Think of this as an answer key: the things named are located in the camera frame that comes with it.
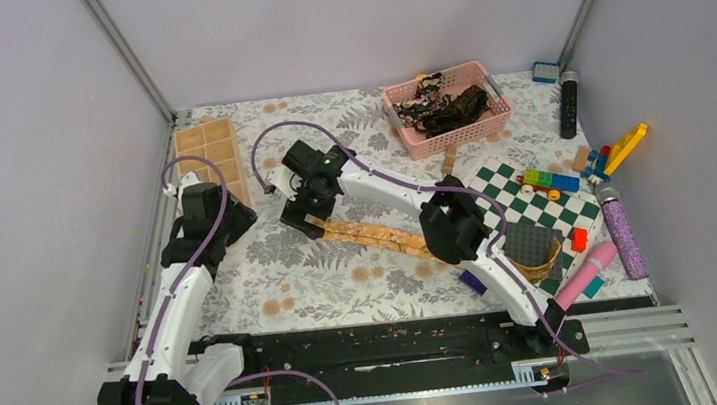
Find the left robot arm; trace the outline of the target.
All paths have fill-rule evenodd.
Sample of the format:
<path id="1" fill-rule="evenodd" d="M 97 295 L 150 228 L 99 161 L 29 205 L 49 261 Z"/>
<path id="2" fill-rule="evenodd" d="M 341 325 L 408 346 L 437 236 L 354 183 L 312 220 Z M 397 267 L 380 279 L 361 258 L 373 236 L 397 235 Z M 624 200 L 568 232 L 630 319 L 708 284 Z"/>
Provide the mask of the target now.
<path id="1" fill-rule="evenodd" d="M 209 347 L 193 367 L 186 363 L 219 265 L 258 217 L 217 183 L 180 193 L 182 213 L 161 253 L 153 313 L 121 378 L 102 384 L 97 405 L 213 405 L 229 381 L 244 387 L 261 375 L 258 355 L 233 343 Z"/>

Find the yellow patterned tie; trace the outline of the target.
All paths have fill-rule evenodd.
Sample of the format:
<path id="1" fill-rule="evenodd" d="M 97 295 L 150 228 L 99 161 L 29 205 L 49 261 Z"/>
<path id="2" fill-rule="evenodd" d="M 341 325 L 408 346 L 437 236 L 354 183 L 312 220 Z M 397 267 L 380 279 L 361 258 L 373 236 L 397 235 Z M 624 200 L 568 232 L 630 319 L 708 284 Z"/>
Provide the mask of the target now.
<path id="1" fill-rule="evenodd" d="M 356 243 L 367 247 L 383 248 L 438 262 L 439 259 L 426 247 L 421 234 L 412 234 L 400 229 L 363 222 L 346 222 L 334 219 L 318 220 L 313 223 L 324 229 L 323 238 L 328 241 Z M 534 285 L 542 282 L 555 269 L 562 268 L 562 243 L 553 236 L 550 243 L 540 245 L 541 258 L 520 259 L 518 253 L 507 254 L 509 261 Z"/>

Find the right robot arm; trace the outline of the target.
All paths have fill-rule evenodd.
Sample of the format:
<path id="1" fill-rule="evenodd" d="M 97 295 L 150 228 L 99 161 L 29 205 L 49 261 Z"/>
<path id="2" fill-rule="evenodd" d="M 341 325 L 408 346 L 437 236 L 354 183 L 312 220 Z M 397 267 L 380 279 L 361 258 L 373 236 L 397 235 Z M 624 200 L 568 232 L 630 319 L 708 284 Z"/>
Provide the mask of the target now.
<path id="1" fill-rule="evenodd" d="M 502 232 L 484 222 L 481 194 L 454 176 L 441 181 L 404 177 L 359 160 L 336 145 L 327 152 L 294 143 L 265 180 L 268 194 L 286 197 L 281 223 L 309 239 L 326 235 L 325 222 L 341 196 L 363 197 L 419 221 L 427 250 L 443 263 L 474 274 L 524 327 L 523 342 L 534 355 L 548 356 L 562 342 L 565 309 L 526 279 L 498 247 Z"/>

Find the wooden compartment tray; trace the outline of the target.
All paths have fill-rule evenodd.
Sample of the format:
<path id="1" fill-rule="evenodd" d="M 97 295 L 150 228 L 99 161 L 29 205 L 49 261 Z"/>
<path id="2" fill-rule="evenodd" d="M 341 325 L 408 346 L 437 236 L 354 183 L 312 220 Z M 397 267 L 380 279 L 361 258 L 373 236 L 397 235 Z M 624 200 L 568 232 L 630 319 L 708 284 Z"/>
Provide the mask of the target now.
<path id="1" fill-rule="evenodd" d="M 240 142 L 231 119 L 210 118 L 199 125 L 176 131 L 173 136 L 176 156 L 198 156 L 216 164 L 224 176 L 227 189 L 243 204 L 252 207 L 239 151 Z"/>

